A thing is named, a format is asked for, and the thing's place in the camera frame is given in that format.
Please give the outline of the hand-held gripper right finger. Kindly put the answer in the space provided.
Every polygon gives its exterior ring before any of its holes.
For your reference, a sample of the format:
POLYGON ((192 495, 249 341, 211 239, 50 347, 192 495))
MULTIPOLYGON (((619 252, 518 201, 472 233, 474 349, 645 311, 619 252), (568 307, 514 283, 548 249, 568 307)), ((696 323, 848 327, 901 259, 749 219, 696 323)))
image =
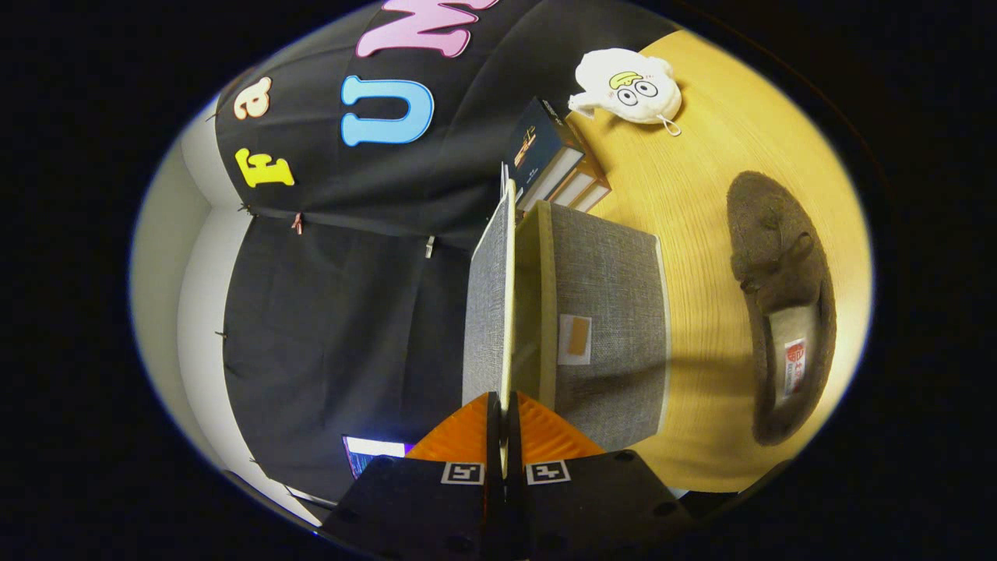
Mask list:
POLYGON ((523 392, 510 398, 509 521, 523 560, 661 560, 693 529, 634 450, 602 450, 523 392))

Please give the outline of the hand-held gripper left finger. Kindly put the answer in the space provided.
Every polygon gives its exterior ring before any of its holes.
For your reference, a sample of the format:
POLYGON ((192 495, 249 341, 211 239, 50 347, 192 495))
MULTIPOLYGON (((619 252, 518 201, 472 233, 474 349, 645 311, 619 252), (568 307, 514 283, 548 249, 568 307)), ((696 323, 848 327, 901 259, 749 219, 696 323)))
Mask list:
POLYGON ((501 401, 487 392, 446 419, 470 430, 470 460, 377 456, 320 536, 363 560, 487 560, 494 508, 503 505, 501 420, 501 401))

